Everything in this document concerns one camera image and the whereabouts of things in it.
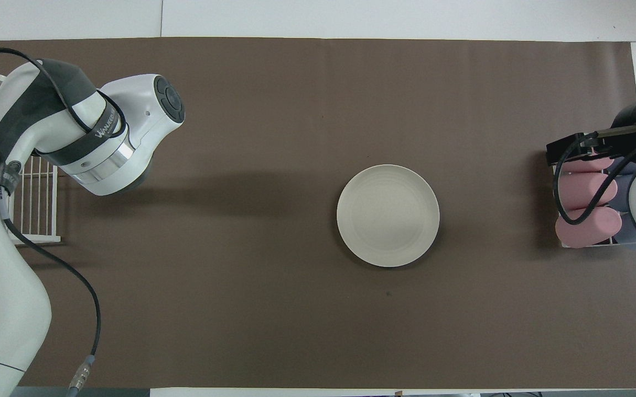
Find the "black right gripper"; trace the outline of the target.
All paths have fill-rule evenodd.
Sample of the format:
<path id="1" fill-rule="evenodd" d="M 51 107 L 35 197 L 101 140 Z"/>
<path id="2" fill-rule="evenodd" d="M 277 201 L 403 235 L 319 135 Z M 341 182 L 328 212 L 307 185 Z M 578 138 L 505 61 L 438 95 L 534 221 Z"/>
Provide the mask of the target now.
<path id="1" fill-rule="evenodd" d="M 636 103 L 626 106 L 615 116 L 613 123 L 611 123 L 611 128 L 628 126 L 636 127 Z M 575 133 L 547 144 L 546 158 L 548 165 L 557 165 L 567 148 L 583 135 L 583 133 Z M 626 156 L 636 149 L 636 132 L 607 138 L 596 138 L 593 143 L 595 144 L 593 146 L 589 143 L 579 143 L 573 148 L 572 153 L 567 157 L 567 161 L 591 161 L 603 157 L 618 158 Z"/>

